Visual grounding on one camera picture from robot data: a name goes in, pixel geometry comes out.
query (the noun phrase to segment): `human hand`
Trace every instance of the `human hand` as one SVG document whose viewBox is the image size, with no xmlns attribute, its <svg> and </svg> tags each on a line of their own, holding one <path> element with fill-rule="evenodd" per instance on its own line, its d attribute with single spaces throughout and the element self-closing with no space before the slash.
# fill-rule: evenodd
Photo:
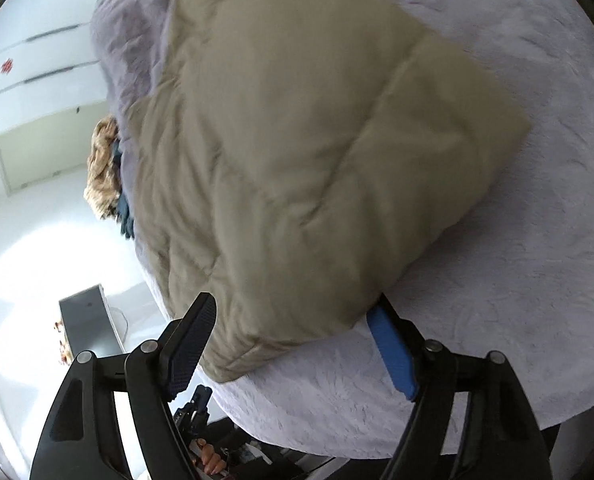
<svg viewBox="0 0 594 480">
<path fill-rule="evenodd" d="M 203 472 L 206 475 L 216 475 L 226 468 L 226 462 L 221 459 L 211 444 L 208 444 L 202 438 L 197 439 L 197 446 L 202 450 Z"/>
</svg>

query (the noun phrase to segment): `finger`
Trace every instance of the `finger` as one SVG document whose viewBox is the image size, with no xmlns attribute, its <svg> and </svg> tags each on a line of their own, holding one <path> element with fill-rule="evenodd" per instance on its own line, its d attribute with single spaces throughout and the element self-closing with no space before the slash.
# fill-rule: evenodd
<svg viewBox="0 0 594 480">
<path fill-rule="evenodd" d="M 210 457 L 210 461 L 205 465 L 203 470 L 208 475 L 214 475 L 215 469 L 219 465 L 219 462 L 221 462 L 221 456 L 215 453 L 212 457 Z"/>
<path fill-rule="evenodd" d="M 219 460 L 219 463 L 217 464 L 215 470 L 212 472 L 213 475 L 216 475 L 218 473 L 221 473 L 225 468 L 226 468 L 227 464 L 225 462 L 225 460 Z"/>
<path fill-rule="evenodd" d="M 206 446 L 204 446 L 202 449 L 202 463 L 203 463 L 203 465 L 206 465 L 212 459 L 214 454 L 215 454 L 215 449 L 210 444 L 206 444 Z"/>
</svg>

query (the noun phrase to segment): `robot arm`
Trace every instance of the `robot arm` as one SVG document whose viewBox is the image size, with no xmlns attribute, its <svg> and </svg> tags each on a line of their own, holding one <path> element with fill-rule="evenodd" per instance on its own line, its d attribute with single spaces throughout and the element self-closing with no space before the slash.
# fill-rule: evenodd
<svg viewBox="0 0 594 480">
<path fill-rule="evenodd" d="M 214 298 L 202 293 L 182 320 L 129 355 L 98 359 L 92 352 L 79 354 L 48 414 L 30 480 L 130 478 L 114 392 L 128 392 L 152 480 L 205 479 L 193 467 L 184 441 L 206 423 L 209 388 L 198 390 L 175 418 L 168 402 L 188 387 L 216 311 Z M 456 392 L 469 392 L 469 401 L 452 479 L 552 480 L 534 414 L 503 354 L 461 356 L 424 340 L 385 296 L 368 314 L 368 325 L 395 387 L 414 402 L 382 480 L 432 479 Z"/>
</svg>

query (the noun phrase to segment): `blue gripper pad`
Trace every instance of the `blue gripper pad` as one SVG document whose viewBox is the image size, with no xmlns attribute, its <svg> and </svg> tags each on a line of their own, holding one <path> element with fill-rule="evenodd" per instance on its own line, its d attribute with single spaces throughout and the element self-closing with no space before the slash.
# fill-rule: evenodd
<svg viewBox="0 0 594 480">
<path fill-rule="evenodd" d="M 414 400 L 419 383 L 414 376 L 413 356 L 400 333 L 382 306 L 373 307 L 366 320 L 392 383 L 408 400 Z"/>
</svg>

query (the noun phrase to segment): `lavender blanket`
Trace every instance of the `lavender blanket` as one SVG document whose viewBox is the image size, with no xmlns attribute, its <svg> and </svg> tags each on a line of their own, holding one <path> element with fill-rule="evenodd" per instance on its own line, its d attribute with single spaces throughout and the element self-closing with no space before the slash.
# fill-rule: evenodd
<svg viewBox="0 0 594 480">
<path fill-rule="evenodd" d="M 488 198 L 389 298 L 453 351 L 505 352 L 542 427 L 567 420 L 594 404 L 594 27 L 575 0 L 397 1 L 494 72 L 534 130 Z M 173 4 L 100 0 L 93 20 L 128 198 L 139 161 L 126 111 L 158 81 Z M 320 455 L 390 456 L 411 411 L 364 322 L 233 383 L 205 384 L 254 436 Z M 446 451 L 458 445 L 462 401 Z"/>
</svg>

